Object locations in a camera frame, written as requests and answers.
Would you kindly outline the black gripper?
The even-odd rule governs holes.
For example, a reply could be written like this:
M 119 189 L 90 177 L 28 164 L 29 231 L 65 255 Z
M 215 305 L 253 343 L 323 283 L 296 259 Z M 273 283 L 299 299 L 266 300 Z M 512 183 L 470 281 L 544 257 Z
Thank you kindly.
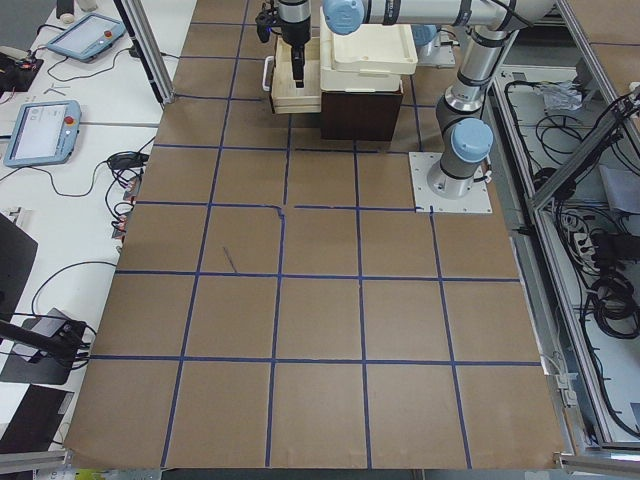
M 277 2 L 283 40 L 291 48 L 292 76 L 297 88 L 304 87 L 305 44 L 311 38 L 311 2 L 280 0 Z

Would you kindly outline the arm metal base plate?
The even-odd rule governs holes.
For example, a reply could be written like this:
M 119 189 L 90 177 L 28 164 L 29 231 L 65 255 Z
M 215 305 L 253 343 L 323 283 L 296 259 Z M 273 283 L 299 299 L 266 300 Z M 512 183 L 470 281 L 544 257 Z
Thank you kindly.
M 478 165 L 472 177 L 457 180 L 441 170 L 440 157 L 440 152 L 409 153 L 415 210 L 425 214 L 492 214 L 482 167 Z

